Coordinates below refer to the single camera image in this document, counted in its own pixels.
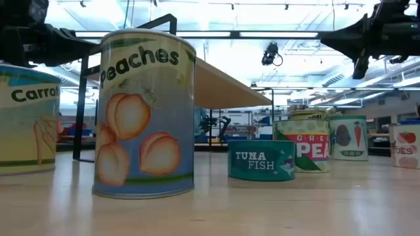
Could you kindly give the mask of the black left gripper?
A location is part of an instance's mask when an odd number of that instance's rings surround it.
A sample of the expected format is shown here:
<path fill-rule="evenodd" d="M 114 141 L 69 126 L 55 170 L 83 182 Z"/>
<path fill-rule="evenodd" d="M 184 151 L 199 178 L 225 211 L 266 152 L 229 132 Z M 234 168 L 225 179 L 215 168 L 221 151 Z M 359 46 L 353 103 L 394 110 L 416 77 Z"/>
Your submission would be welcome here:
<path fill-rule="evenodd" d="M 30 62 L 59 66 L 83 57 L 96 43 L 74 30 L 46 24 L 49 0 L 1 0 L 1 60 L 30 68 Z M 51 48 L 55 45 L 76 49 Z"/>

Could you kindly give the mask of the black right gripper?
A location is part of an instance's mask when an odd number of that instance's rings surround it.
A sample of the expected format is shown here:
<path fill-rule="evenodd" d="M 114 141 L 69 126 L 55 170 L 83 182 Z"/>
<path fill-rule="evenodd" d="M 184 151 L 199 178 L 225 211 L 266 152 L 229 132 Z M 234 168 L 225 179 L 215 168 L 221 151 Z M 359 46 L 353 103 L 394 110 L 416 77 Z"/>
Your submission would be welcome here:
<path fill-rule="evenodd" d="M 392 64 L 419 56 L 419 7 L 406 14 L 409 0 L 381 0 L 374 5 L 371 18 L 366 14 L 356 23 L 321 36 L 321 43 L 354 62 L 353 79 L 363 79 L 369 57 L 393 55 Z"/>

